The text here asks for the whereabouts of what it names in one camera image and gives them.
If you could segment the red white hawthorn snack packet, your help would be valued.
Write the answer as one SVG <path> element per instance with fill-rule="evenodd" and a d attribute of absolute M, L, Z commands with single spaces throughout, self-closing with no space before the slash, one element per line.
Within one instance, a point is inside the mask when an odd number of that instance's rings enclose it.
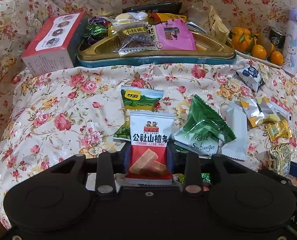
<path fill-rule="evenodd" d="M 150 111 L 130 112 L 131 156 L 125 179 L 130 184 L 171 185 L 167 144 L 174 115 Z"/>

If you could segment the green garlic pea snack packet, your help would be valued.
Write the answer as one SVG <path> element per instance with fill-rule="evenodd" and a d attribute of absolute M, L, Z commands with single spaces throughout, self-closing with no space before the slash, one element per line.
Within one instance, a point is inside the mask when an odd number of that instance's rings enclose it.
<path fill-rule="evenodd" d="M 131 111 L 155 111 L 156 104 L 164 96 L 162 90 L 121 86 L 121 98 L 125 110 L 125 122 L 114 133 L 113 138 L 119 140 L 131 140 L 130 112 Z"/>

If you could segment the green patterned small carton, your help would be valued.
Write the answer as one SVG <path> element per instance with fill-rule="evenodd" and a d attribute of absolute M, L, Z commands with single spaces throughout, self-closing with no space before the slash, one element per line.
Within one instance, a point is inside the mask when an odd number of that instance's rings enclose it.
<path fill-rule="evenodd" d="M 268 170 L 283 177 L 289 175 L 292 153 L 292 147 L 288 143 L 271 147 L 268 154 Z"/>

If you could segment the green white triangular snack packet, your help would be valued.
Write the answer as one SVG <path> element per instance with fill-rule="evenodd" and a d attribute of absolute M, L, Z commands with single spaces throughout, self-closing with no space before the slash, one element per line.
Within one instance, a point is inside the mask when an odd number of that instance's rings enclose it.
<path fill-rule="evenodd" d="M 198 95 L 191 100 L 185 125 L 172 134 L 174 144 L 200 156 L 217 153 L 219 142 L 236 139 L 232 128 Z"/>

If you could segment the white plain snack packet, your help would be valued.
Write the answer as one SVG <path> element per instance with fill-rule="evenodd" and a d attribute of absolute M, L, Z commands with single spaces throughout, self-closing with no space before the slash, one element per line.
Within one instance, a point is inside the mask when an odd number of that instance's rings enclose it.
<path fill-rule="evenodd" d="M 248 146 L 247 115 L 242 107 L 230 102 L 225 119 L 233 130 L 236 139 L 225 143 L 221 148 L 221 154 L 235 160 L 246 161 Z"/>

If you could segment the gold foil candy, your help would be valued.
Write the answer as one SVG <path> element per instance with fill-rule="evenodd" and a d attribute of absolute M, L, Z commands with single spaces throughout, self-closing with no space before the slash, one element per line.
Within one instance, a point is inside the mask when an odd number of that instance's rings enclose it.
<path fill-rule="evenodd" d="M 268 137 L 271 141 L 274 141 L 279 138 L 291 138 L 292 132 L 291 128 L 286 119 L 276 122 L 265 124 Z"/>

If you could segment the silver yellow snack wrapper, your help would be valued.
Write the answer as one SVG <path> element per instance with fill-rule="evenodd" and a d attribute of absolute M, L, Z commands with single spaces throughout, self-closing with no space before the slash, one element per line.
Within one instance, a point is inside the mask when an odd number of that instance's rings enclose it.
<path fill-rule="evenodd" d="M 264 122 L 279 122 L 281 120 L 266 96 L 256 99 L 240 98 L 240 103 L 252 128 Z"/>

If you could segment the blue white small snack packet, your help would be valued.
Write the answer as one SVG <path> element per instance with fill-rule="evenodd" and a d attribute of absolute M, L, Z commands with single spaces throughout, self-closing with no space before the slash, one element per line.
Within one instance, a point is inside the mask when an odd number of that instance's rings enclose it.
<path fill-rule="evenodd" d="M 246 64 L 243 68 L 236 70 L 237 76 L 254 92 L 258 92 L 264 85 L 260 72 L 252 65 Z"/>

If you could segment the gold teal tin tray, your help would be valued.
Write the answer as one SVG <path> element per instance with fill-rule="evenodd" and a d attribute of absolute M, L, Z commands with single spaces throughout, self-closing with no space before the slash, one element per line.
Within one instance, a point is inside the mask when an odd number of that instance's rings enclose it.
<path fill-rule="evenodd" d="M 147 31 L 155 43 L 157 40 L 155 31 L 156 24 L 149 24 L 148 21 L 147 23 Z M 196 50 L 157 49 L 132 53 L 126 56 L 119 56 L 118 49 L 121 46 L 121 41 L 111 24 L 109 26 L 109 34 L 107 37 L 91 46 L 86 46 L 85 44 L 80 45 L 77 53 L 77 60 L 80 65 L 89 68 L 107 67 L 113 65 L 139 66 L 146 63 L 234 63 L 235 51 L 232 44 L 227 41 L 225 43 L 221 43 L 209 35 L 198 33 L 190 29 L 189 31 L 191 31 L 195 39 Z"/>

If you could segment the pink snack packet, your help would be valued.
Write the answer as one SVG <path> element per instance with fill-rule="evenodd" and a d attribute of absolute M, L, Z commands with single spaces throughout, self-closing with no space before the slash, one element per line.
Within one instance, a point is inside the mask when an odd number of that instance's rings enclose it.
<path fill-rule="evenodd" d="M 181 19 L 158 23 L 155 31 L 160 50 L 196 50 L 195 39 Z"/>

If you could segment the mandarin orange with leaf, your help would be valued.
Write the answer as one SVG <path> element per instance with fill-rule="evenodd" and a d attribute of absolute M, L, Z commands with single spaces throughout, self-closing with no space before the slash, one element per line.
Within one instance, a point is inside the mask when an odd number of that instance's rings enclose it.
<path fill-rule="evenodd" d="M 250 30 L 242 27 L 233 27 L 232 30 L 232 45 L 242 53 L 248 53 L 254 44 L 254 38 Z"/>

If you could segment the purple bunny thermos bottle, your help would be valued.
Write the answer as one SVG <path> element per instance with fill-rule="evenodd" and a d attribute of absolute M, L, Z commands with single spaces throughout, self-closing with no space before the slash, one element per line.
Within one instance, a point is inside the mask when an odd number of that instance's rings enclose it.
<path fill-rule="evenodd" d="M 294 76 L 297 73 L 297 9 L 289 11 L 282 55 L 282 69 L 289 75 Z"/>

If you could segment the brown kiwi fruit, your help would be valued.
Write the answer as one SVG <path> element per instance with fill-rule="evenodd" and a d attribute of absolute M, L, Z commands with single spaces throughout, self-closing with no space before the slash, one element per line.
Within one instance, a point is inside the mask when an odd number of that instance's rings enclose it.
<path fill-rule="evenodd" d="M 263 48 L 266 50 L 267 52 L 266 58 L 268 58 L 271 55 L 271 53 L 274 51 L 274 48 L 275 48 L 272 42 L 270 41 L 270 39 L 266 37 L 266 35 L 264 34 L 261 34 L 257 38 L 256 44 L 263 46 Z"/>

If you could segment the white round candy packet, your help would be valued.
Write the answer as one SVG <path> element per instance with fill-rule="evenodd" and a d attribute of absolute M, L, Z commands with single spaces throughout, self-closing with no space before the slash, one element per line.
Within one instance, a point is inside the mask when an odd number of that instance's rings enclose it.
<path fill-rule="evenodd" d="M 116 23 L 147 22 L 148 14 L 146 12 L 125 12 L 116 16 Z"/>

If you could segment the orange snack packet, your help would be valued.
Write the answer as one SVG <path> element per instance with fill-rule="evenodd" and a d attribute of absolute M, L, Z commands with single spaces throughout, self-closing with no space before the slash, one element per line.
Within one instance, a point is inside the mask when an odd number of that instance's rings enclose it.
<path fill-rule="evenodd" d="M 176 20 L 176 19 L 180 19 L 184 23 L 187 22 L 187 16 L 185 15 L 176 15 L 176 14 L 158 13 L 158 12 L 150 13 L 148 22 L 149 24 L 154 25 L 160 22 L 165 22 L 168 20 Z"/>

